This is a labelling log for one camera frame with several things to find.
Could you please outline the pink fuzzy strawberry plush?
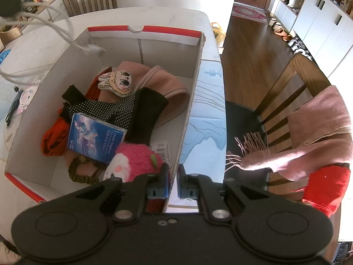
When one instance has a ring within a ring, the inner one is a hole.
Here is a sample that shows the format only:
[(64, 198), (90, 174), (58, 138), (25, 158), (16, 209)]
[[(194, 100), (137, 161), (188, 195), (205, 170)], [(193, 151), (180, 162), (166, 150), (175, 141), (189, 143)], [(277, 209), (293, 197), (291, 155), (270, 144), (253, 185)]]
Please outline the pink fuzzy strawberry plush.
[(103, 180), (121, 178), (122, 182), (132, 182), (143, 174), (158, 174), (163, 160), (143, 144), (122, 143), (103, 174)]

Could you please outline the blue paperback book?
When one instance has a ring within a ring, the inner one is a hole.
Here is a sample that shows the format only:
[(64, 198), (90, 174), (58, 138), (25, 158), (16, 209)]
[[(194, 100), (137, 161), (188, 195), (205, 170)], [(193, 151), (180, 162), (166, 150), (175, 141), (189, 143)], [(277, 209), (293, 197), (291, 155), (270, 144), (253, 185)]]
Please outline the blue paperback book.
[(83, 113), (72, 117), (67, 148), (104, 164), (109, 164), (115, 150), (124, 141), (127, 130)]

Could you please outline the red and white cardboard box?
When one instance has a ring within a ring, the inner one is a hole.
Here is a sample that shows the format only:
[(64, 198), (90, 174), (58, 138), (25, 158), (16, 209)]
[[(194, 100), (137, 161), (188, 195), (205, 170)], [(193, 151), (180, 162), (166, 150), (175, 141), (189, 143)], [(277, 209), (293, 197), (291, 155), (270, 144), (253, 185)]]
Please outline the red and white cardboard box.
[(55, 61), (45, 65), (45, 77), (23, 116), (15, 123), (9, 142), (5, 176), (35, 202), (46, 202), (82, 189), (70, 180), (61, 157), (41, 152), (44, 132), (54, 124), (63, 106), (62, 94), (70, 85), (86, 92), (105, 68), (123, 61), (161, 66), (177, 76), (189, 91), (199, 75), (205, 36), (202, 32), (170, 27), (145, 26), (133, 32), (128, 26), (93, 26), (81, 30), (77, 41), (93, 43), (104, 54), (86, 55), (68, 47)]

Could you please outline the wooden box on table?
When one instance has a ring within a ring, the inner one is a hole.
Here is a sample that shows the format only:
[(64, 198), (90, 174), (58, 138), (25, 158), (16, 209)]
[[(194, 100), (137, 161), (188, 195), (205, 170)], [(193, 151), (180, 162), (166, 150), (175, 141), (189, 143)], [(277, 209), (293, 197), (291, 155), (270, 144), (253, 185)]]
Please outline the wooden box on table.
[(1, 31), (0, 39), (3, 45), (7, 45), (22, 35), (22, 31), (18, 27), (14, 27), (6, 31)]

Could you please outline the white sideboard with wooden top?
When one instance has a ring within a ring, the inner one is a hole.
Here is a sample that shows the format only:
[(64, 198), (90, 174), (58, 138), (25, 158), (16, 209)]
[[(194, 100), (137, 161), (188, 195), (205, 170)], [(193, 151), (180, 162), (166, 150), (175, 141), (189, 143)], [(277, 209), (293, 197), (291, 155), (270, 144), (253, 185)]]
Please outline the white sideboard with wooden top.
[(63, 0), (21, 0), (23, 10), (14, 17), (1, 17), (1, 31), (18, 27), (24, 29), (37, 29), (41, 26), (52, 26), (59, 20), (68, 20), (69, 15)]

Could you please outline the brown hair scrunchie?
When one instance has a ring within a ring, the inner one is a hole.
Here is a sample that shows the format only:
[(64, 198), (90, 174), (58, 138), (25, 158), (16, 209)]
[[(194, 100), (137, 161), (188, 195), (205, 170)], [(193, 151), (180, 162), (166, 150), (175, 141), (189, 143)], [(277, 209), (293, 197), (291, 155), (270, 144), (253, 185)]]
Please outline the brown hair scrunchie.
[(99, 182), (101, 173), (106, 169), (106, 164), (84, 155), (79, 155), (71, 161), (68, 174), (73, 182), (93, 185)]

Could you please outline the wooden chair at right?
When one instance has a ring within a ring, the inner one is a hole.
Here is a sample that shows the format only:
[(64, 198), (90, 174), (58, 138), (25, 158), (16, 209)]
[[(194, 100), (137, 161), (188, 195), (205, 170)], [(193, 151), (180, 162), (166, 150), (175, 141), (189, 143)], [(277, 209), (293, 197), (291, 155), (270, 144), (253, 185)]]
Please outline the wooden chair at right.
[[(227, 102), (227, 153), (241, 155), (236, 138), (244, 141), (247, 133), (258, 132), (272, 154), (291, 148), (288, 114), (330, 86), (322, 71), (304, 55), (296, 54), (275, 81), (259, 106), (252, 110), (246, 106)], [(337, 163), (350, 170), (351, 163)], [(269, 168), (244, 171), (238, 167), (224, 171), (227, 178), (251, 184), (265, 190), (272, 190), (289, 199), (302, 202), (308, 178), (290, 181)]]

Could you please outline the white floral pouch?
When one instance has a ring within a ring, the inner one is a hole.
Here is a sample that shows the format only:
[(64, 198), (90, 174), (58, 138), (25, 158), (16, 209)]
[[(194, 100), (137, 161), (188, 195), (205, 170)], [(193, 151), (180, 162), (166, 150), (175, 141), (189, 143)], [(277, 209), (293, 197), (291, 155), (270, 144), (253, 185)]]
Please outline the white floral pouch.
[(32, 85), (22, 92), (19, 99), (19, 106), (17, 108), (17, 115), (20, 115), (22, 112), (28, 109), (28, 106), (36, 94), (37, 89), (37, 85)]

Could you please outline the red orange cloth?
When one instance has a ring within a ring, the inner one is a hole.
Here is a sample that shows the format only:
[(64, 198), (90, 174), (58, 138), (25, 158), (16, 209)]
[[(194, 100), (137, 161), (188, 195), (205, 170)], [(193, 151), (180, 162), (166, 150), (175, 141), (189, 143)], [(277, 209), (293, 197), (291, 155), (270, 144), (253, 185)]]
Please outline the red orange cloth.
[[(98, 100), (101, 90), (98, 89), (98, 78), (112, 71), (112, 67), (108, 67), (98, 74), (90, 87), (88, 88), (85, 97)], [(70, 124), (67, 123), (61, 116), (58, 117), (55, 124), (49, 128), (42, 137), (41, 151), (45, 156), (61, 156), (65, 153), (68, 141)]]

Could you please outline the red garment on chair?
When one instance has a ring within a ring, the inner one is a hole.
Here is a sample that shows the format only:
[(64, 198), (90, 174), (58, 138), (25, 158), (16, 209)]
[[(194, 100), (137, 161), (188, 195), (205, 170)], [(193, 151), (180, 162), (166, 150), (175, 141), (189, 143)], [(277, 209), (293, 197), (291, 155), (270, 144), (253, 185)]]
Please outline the red garment on chair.
[(348, 189), (351, 171), (331, 165), (310, 174), (302, 202), (309, 203), (327, 217), (334, 215)]

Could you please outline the pink fringed scarf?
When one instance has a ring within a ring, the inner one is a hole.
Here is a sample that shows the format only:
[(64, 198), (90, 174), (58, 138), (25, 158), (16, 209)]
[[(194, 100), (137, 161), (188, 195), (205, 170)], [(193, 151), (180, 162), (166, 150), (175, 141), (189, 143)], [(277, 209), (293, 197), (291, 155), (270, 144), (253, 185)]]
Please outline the pink fringed scarf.
[(244, 141), (235, 139), (242, 154), (226, 154), (226, 170), (269, 168), (299, 181), (325, 166), (352, 162), (352, 122), (336, 86), (328, 86), (287, 118), (289, 150), (272, 154), (258, 132), (247, 133)]

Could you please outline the yellow bag on floor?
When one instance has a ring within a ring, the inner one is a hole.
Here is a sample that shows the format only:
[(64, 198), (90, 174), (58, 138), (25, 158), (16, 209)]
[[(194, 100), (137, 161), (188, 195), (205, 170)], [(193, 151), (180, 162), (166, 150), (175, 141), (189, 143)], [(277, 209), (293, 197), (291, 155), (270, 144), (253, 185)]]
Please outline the yellow bag on floor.
[(223, 45), (223, 42), (226, 37), (226, 34), (225, 34), (223, 28), (217, 22), (212, 22), (211, 28), (214, 33), (214, 37), (215, 37), (217, 46), (221, 47)]

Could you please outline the red patterned rug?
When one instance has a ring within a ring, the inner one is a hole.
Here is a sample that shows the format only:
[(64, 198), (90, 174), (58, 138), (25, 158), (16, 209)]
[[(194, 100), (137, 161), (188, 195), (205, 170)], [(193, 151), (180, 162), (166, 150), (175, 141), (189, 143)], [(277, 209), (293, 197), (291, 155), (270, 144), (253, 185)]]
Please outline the red patterned rug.
[(265, 10), (239, 2), (233, 3), (232, 16), (266, 25), (269, 23), (269, 15)]

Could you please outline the white tall cabinet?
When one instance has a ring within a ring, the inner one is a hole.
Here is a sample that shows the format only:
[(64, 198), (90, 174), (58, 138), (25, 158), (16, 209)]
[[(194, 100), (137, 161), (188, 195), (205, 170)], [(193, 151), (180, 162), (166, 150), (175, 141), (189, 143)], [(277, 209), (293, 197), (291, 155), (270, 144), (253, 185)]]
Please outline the white tall cabinet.
[(352, 81), (352, 18), (332, 0), (304, 0), (297, 14), (280, 1), (275, 17), (294, 34), (293, 52), (308, 55), (336, 84)]

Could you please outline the white handbag on shelf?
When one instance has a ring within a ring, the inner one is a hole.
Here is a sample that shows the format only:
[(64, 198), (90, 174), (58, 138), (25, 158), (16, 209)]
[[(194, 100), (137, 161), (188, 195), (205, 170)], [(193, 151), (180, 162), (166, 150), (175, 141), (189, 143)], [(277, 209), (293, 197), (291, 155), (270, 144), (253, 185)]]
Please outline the white handbag on shelf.
[(288, 6), (290, 8), (301, 8), (303, 0), (288, 0)]

